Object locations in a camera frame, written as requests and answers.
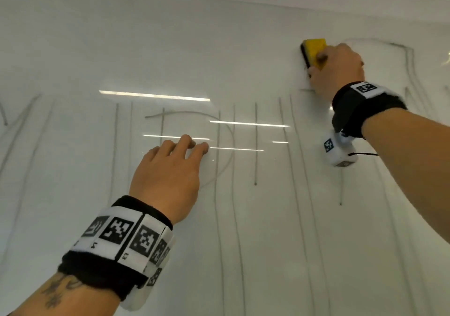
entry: hand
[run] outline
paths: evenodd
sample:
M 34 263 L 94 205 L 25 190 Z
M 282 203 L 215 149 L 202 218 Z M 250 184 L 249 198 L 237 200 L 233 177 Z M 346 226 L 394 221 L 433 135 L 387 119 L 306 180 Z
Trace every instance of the hand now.
M 335 94 L 353 81 L 364 81 L 364 63 L 360 55 L 346 45 L 327 46 L 317 55 L 319 63 L 326 61 L 322 70 L 311 66 L 308 69 L 311 86 L 319 96 L 333 101 Z
M 194 148 L 189 158 L 186 151 Z M 129 195 L 156 208 L 172 224 L 188 216 L 200 188 L 200 161 L 208 144 L 195 145 L 183 135 L 178 144 L 165 140 L 144 155 L 131 181 Z

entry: person's left forearm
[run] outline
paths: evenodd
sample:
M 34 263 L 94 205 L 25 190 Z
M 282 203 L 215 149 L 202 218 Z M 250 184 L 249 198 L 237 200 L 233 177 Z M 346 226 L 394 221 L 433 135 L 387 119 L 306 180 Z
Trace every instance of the person's left forearm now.
M 95 289 L 75 276 L 56 273 L 10 316 L 111 316 L 119 303 L 111 290 Z

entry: person's right forearm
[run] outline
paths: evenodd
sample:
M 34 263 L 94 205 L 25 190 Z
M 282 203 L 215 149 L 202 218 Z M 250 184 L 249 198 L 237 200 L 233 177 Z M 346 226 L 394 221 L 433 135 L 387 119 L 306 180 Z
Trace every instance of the person's right forearm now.
M 368 118 L 362 133 L 408 200 L 450 243 L 450 127 L 392 108 Z

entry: forearm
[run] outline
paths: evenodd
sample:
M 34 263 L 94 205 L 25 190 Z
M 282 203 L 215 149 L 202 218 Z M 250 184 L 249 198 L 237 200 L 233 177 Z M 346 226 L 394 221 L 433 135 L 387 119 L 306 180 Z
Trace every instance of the forearm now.
M 94 289 L 75 276 L 56 273 L 11 316 L 111 316 L 119 303 L 111 290 Z
M 450 127 L 393 108 L 368 118 L 362 133 L 408 200 L 450 243 Z

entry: short horizontal line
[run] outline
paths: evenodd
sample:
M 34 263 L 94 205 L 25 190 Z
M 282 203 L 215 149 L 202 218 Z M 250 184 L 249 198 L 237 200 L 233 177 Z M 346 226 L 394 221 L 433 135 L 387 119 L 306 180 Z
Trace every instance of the short horizontal line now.
M 259 149 L 238 149 L 238 148 L 217 148 L 217 147 L 210 147 L 210 149 L 264 151 L 264 150 L 259 150 Z
M 238 121 L 221 121 L 221 120 L 210 120 L 210 123 L 220 123 L 220 124 L 236 124 L 236 125 L 254 125 L 254 126 L 276 126 L 279 128 L 289 128 L 289 125 L 276 125 L 276 124 L 259 124 L 259 123 L 241 123 Z
M 178 136 L 161 136 L 161 135 L 145 135 L 142 134 L 145 137 L 160 137 L 160 138 L 181 138 Z M 192 137 L 192 139 L 199 139 L 199 140 L 209 140 L 209 138 L 200 138 L 200 137 Z
M 113 94 L 113 95 L 126 95 L 131 97 L 146 97 L 146 98 L 163 98 L 163 99 L 179 99 L 179 100 L 196 100 L 199 102 L 209 102 L 210 98 L 197 98 L 197 97 L 182 97 L 176 95 L 163 95 L 163 94 L 149 94 L 149 93 L 134 93 L 134 92 L 117 92 L 117 91 L 99 91 L 101 94 Z

